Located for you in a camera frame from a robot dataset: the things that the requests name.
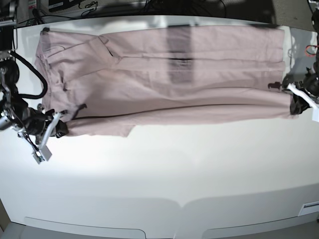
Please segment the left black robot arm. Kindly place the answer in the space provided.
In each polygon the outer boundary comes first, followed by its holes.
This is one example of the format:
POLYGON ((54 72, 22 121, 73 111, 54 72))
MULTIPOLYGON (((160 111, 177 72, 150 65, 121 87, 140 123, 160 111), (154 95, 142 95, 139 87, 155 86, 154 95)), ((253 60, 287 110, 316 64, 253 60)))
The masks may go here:
POLYGON ((300 115, 307 109, 312 109, 312 120, 319 120, 319 37, 316 36, 315 44, 305 47, 305 55, 313 57, 314 63, 306 67, 302 80, 293 80, 290 75, 284 78, 282 91, 292 96, 290 113, 300 115))

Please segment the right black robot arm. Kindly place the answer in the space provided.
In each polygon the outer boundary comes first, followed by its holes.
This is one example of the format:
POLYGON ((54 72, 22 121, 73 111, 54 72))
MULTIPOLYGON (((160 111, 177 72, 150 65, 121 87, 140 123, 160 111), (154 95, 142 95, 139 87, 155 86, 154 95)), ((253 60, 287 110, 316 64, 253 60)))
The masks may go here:
POLYGON ((68 134, 66 123, 60 120, 61 113, 45 111, 41 105, 35 110, 29 107, 27 99, 38 100, 48 91, 44 77, 23 57, 16 53, 14 31, 18 1, 0 2, 0 129, 12 128, 34 149, 45 146, 49 137, 60 138, 68 134), (39 95, 21 94, 18 91, 19 67, 23 63, 41 81, 43 89, 39 95))

